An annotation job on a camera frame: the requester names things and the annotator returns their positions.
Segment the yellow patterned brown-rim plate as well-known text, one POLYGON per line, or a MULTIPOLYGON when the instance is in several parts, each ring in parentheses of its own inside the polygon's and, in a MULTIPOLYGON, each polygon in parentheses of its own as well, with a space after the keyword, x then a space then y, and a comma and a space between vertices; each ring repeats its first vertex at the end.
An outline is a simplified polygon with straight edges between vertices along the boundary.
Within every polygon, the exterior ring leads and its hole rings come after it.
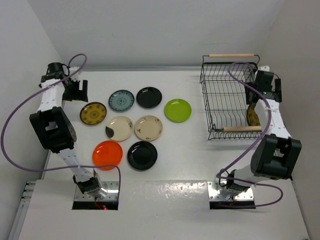
POLYGON ((97 101, 86 104, 79 113, 80 121, 89 126, 101 123, 107 116, 106 106, 97 101))

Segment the blue floral porcelain plate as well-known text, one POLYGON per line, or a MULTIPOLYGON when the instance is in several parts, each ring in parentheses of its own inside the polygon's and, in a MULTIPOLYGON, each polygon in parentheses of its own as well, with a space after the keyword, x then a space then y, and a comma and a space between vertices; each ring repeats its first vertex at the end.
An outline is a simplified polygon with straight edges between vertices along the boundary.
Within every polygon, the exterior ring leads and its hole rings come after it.
POLYGON ((113 92, 108 99, 109 107, 116 112, 125 112, 129 110, 134 105, 134 102, 134 95, 125 89, 113 92))

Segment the cream plate with green patch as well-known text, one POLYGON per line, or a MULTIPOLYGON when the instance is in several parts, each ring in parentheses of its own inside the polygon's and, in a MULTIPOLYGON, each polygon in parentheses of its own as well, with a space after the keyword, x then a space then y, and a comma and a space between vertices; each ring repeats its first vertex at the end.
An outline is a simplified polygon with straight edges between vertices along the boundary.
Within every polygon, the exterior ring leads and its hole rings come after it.
POLYGON ((105 133, 107 137, 116 142, 127 140, 133 132, 133 122, 126 116, 116 116, 105 126, 105 133))

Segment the orange plate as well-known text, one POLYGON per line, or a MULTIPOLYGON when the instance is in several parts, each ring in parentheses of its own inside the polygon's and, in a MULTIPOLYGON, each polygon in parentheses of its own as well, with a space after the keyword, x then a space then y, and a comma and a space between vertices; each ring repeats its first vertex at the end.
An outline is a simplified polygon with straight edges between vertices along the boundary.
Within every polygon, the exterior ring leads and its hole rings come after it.
POLYGON ((92 153, 92 161, 96 166, 104 166, 101 170, 109 171, 118 166, 123 158, 123 149, 119 143, 106 140, 99 143, 92 153))

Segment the lime green plate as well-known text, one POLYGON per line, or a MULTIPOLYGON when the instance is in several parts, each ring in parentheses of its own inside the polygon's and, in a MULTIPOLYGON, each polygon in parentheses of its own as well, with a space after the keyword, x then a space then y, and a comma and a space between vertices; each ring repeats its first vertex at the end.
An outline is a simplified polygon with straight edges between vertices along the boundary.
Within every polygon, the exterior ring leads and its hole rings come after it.
POLYGON ((175 98, 169 100, 164 107, 165 116, 176 123, 188 120, 192 114, 192 107, 188 101, 175 98))

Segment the black plate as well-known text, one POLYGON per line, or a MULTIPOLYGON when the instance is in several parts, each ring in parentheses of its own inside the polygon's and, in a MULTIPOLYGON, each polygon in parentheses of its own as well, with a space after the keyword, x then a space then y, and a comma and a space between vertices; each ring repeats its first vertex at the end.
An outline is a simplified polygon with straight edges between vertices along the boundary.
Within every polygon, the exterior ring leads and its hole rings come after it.
POLYGON ((156 147, 148 141, 134 143, 127 152, 128 164, 136 171, 149 170, 158 159, 156 147))
POLYGON ((162 101, 162 93, 159 89, 148 86, 138 91, 136 95, 137 103, 144 109, 153 109, 162 101))

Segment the cream plate with calligraphy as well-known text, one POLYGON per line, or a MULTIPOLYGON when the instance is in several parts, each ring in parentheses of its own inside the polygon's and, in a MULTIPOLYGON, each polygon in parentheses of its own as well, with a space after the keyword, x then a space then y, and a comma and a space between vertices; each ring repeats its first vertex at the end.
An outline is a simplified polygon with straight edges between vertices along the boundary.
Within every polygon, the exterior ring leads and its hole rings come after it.
POLYGON ((134 133, 143 141, 154 141, 163 132, 161 120, 154 115, 145 115, 139 118, 134 124, 134 133))

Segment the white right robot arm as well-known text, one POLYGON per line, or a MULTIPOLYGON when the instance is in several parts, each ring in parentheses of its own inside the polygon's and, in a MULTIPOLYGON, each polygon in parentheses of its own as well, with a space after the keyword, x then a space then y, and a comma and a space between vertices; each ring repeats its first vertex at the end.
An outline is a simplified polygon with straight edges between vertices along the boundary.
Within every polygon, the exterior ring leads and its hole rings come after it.
POLYGON ((238 83, 245 87, 246 102, 254 107, 262 133, 247 150, 216 176, 221 180, 224 172, 256 147, 249 165, 232 170, 224 178, 224 189, 233 194, 246 192, 251 186, 260 185, 262 181, 290 179, 302 150, 301 141, 292 138, 280 113, 281 79, 270 71, 257 70, 254 82, 245 83, 239 80, 238 83))

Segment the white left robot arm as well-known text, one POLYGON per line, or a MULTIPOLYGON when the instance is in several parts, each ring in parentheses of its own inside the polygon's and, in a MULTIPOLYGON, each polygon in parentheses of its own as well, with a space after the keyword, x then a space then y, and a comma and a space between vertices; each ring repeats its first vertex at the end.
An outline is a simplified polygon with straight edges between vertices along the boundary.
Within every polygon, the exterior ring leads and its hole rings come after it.
POLYGON ((70 76, 76 69, 52 62, 42 76, 40 87, 44 90, 41 103, 36 113, 29 116, 30 123, 44 149, 57 154, 73 173, 73 181, 82 194, 103 200, 108 191, 103 187, 95 170, 81 164, 77 156, 75 142, 76 131, 65 114, 63 101, 88 101, 88 82, 80 81, 77 76, 70 76))

